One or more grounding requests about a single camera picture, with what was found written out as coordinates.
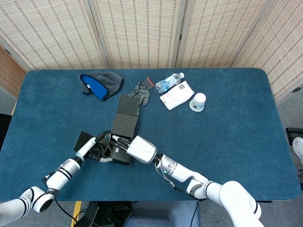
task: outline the white package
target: white package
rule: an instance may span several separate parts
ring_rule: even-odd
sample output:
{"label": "white package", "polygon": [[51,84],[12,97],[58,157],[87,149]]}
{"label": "white package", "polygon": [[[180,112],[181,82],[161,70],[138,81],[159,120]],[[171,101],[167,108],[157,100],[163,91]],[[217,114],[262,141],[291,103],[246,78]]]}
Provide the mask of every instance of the white package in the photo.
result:
{"label": "white package", "polygon": [[194,94],[186,81],[173,87],[168,93],[160,96],[165,106],[172,110],[176,106],[186,102]]}

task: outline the white shoe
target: white shoe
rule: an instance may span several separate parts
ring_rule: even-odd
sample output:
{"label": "white shoe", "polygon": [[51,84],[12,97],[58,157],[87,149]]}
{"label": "white shoe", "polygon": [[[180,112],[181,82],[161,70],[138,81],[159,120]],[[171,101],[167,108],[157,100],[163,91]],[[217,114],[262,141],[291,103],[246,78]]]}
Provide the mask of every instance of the white shoe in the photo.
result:
{"label": "white shoe", "polygon": [[294,153],[298,156],[300,159],[302,165],[303,165],[303,139],[301,137],[296,137],[293,140],[293,150]]}

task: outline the plastic water bottle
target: plastic water bottle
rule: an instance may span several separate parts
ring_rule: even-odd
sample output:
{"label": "plastic water bottle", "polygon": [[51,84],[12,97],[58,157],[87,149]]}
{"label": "plastic water bottle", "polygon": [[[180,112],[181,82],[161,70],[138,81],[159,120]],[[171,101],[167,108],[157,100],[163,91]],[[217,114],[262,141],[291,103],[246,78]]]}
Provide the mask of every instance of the plastic water bottle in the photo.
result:
{"label": "plastic water bottle", "polygon": [[173,86],[180,83],[181,79],[184,78],[184,74],[181,73],[174,73],[171,76],[167,77],[166,79],[156,83],[156,89],[159,93],[166,92],[167,90],[171,89]]}

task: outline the woven screen panel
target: woven screen panel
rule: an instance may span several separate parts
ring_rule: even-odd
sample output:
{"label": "woven screen panel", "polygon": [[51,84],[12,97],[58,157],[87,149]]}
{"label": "woven screen panel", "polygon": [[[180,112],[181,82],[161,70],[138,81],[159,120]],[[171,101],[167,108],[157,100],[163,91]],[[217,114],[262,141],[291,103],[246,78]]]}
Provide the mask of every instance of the woven screen panel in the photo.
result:
{"label": "woven screen panel", "polygon": [[236,67],[262,68],[274,97],[303,77],[303,0],[277,0]]}
{"label": "woven screen panel", "polygon": [[94,0],[113,68],[170,68],[180,0]]}
{"label": "woven screen panel", "polygon": [[25,71],[0,47],[0,87],[18,97]]}
{"label": "woven screen panel", "polygon": [[188,29],[182,33],[185,44],[177,66],[230,67],[265,3],[264,0],[195,0]]}
{"label": "woven screen panel", "polygon": [[81,0],[2,0],[0,35],[33,70],[104,68]]}

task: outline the black box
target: black box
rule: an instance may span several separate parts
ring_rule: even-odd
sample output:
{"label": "black box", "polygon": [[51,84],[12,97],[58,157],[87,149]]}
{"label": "black box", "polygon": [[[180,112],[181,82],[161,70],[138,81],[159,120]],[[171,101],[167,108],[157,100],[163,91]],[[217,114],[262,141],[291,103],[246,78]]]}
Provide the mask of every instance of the black box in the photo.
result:
{"label": "black box", "polygon": [[[138,120],[139,106],[139,98],[120,96],[117,114],[111,130],[111,137],[116,135],[128,140],[133,138]],[[103,156],[112,158],[113,162],[126,166],[130,165],[133,159],[125,151],[122,151],[114,145],[107,147]]]}
{"label": "black box", "polygon": [[[132,139],[134,136],[134,130],[136,128],[138,114],[139,114],[140,99],[129,96],[120,96],[117,114],[112,126],[110,138],[107,136],[99,141],[87,154],[89,158],[100,161],[102,158],[112,158],[114,163],[122,165],[130,165],[132,157],[125,151],[119,149],[114,145],[109,145],[109,140],[113,135],[123,137],[125,139]],[[74,146],[74,150],[78,151],[88,140],[93,136],[81,131],[77,142]]]}
{"label": "black box", "polygon": [[140,99],[120,96],[111,135],[132,139],[139,114]]}

